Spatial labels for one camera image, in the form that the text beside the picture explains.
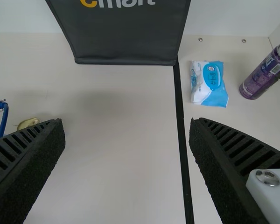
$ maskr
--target purple aerosol can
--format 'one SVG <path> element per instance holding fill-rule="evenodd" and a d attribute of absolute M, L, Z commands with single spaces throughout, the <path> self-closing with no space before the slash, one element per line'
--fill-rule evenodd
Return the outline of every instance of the purple aerosol can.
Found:
<path fill-rule="evenodd" d="M 277 46 L 240 85 L 246 99 L 257 99 L 280 79 L 280 45 Z"/>

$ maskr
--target blue label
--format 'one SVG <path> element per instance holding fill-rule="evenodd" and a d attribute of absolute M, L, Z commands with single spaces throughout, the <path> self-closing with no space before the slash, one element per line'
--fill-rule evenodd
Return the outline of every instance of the blue label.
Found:
<path fill-rule="evenodd" d="M 221 84 L 221 74 L 218 66 L 209 63 L 203 68 L 203 78 L 208 87 L 213 91 Z"/>
<path fill-rule="evenodd" d="M 197 85 L 197 75 L 194 69 L 192 69 L 191 81 L 192 81 L 192 87 L 195 87 Z"/>

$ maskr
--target screw head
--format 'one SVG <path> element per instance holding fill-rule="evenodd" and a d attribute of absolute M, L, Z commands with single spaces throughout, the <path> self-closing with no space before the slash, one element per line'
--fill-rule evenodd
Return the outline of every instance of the screw head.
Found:
<path fill-rule="evenodd" d="M 256 178 L 263 184 L 266 184 L 271 187 L 276 187 L 280 185 L 280 178 L 268 169 L 260 169 L 256 172 L 255 175 Z"/>

